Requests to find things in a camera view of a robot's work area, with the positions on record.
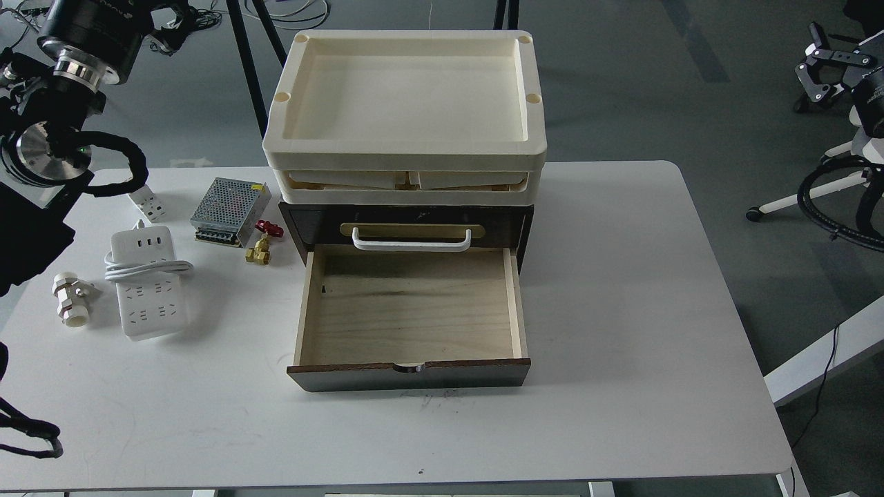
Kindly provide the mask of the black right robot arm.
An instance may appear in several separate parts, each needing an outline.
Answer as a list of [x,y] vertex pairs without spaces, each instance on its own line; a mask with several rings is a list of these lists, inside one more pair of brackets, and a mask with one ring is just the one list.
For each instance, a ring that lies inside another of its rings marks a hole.
[[[802,83],[805,94],[812,103],[830,98],[836,94],[836,86],[820,82],[818,73],[821,66],[843,67],[840,87],[846,88],[858,111],[861,130],[871,139],[882,139],[883,117],[883,76],[882,76],[882,32],[864,41],[859,41],[853,51],[833,50],[823,28],[816,22],[809,25],[814,40],[804,62],[796,67],[796,75]],[[811,200],[811,187],[820,176],[845,168],[867,169],[869,185],[858,203],[856,228],[839,224],[818,210]],[[842,238],[852,244],[864,246],[871,251],[882,251],[882,235],[872,224],[872,213],[882,198],[882,160],[868,160],[861,155],[846,158],[822,159],[818,167],[805,177],[798,188],[796,201],[806,217],[830,233],[832,240]]]

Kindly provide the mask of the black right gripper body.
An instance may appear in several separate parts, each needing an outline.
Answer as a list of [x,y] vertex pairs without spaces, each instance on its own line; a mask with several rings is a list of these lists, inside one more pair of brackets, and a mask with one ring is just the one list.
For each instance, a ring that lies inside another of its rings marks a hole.
[[878,34],[863,40],[831,35],[817,22],[809,25],[812,43],[795,68],[804,88],[796,105],[831,105],[844,92],[862,103],[878,99]]

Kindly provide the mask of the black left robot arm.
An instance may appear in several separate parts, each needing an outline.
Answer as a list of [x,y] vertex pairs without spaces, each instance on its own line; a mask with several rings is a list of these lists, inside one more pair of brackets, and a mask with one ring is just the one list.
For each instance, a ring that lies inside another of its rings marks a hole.
[[[85,131],[104,110],[102,83],[122,84],[145,38],[164,51],[179,50],[195,28],[197,10],[186,1],[56,1],[38,44],[47,65],[13,48],[2,51],[2,166],[17,182],[58,188],[38,206],[2,185],[2,293],[43,273],[75,239],[64,223],[82,194],[131,194],[148,179],[145,154],[130,139]],[[34,237],[35,249],[16,240]]]

